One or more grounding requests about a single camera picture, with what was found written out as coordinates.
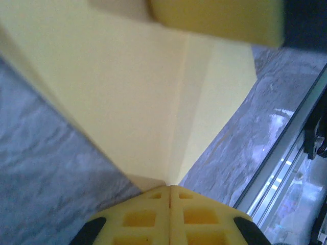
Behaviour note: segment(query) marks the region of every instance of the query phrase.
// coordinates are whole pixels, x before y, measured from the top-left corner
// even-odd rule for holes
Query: square hole
[[[218,218],[209,208],[185,208],[184,224],[218,224]]]
[[[161,193],[160,192],[155,193],[152,196],[150,196],[149,198],[150,199],[160,199],[161,198]]]
[[[127,213],[124,218],[123,226],[151,227],[155,224],[156,212],[143,210]]]
[[[188,232],[188,245],[229,245],[223,232]]]
[[[193,196],[191,194],[187,194],[185,192],[180,192],[178,196],[180,199],[193,199]]]
[[[113,245],[151,245],[152,238],[147,236],[124,236],[116,237]]]

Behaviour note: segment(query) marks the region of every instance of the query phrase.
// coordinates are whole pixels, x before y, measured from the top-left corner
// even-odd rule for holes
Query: gray marble surface
[[[290,49],[256,46],[253,53],[257,82],[180,183],[230,206],[327,63],[327,55]]]
[[[327,62],[253,51],[258,81],[181,182],[229,205]],[[90,216],[139,190],[0,60],[0,193],[0,244],[68,244]]]

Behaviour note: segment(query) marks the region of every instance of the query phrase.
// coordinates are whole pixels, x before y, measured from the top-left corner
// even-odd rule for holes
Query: yellow foam piece
[[[283,0],[150,0],[161,23],[234,40],[280,46]]]
[[[246,245],[233,221],[250,216],[180,186],[165,186],[104,210],[94,245]]]
[[[0,1],[0,52],[142,190],[178,184],[256,81],[249,44],[141,0]]]

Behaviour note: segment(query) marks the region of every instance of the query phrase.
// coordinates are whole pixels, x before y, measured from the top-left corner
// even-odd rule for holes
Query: marble floor
[[[253,47],[258,81],[180,185],[232,206],[327,56]],[[0,243],[68,244],[94,213],[138,195],[0,60]]]

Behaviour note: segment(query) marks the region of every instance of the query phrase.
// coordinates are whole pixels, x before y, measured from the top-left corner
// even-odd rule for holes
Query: yellow foam block
[[[150,0],[161,23],[234,40],[280,46],[283,0]]]
[[[251,218],[180,186],[146,192],[90,219],[106,219],[94,245],[246,245],[234,222]]]
[[[142,190],[179,183],[256,81],[250,45],[146,7],[0,1],[1,54]]]

